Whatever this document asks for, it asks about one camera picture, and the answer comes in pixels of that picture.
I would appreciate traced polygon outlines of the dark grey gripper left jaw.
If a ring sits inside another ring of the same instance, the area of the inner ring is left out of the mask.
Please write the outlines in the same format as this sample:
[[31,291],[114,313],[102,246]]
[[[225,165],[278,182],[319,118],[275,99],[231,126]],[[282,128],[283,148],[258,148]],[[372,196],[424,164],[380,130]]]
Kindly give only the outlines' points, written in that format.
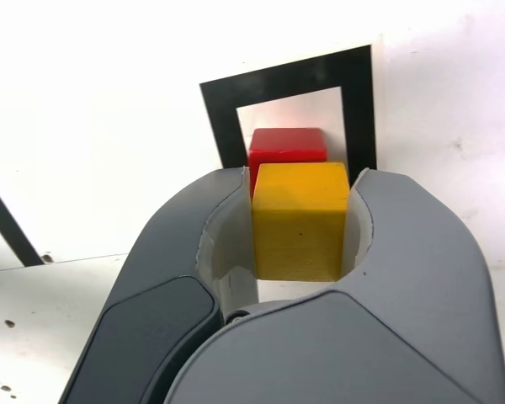
[[165,203],[128,254],[61,396],[162,403],[233,311],[258,302],[250,179],[208,173]]

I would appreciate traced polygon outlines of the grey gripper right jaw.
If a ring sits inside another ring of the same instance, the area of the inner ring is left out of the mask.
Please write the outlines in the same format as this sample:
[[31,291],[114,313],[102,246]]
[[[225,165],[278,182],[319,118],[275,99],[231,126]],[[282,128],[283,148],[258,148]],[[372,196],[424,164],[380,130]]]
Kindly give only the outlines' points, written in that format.
[[486,260],[408,176],[367,170],[348,201],[346,274],[209,338],[169,403],[505,403]]

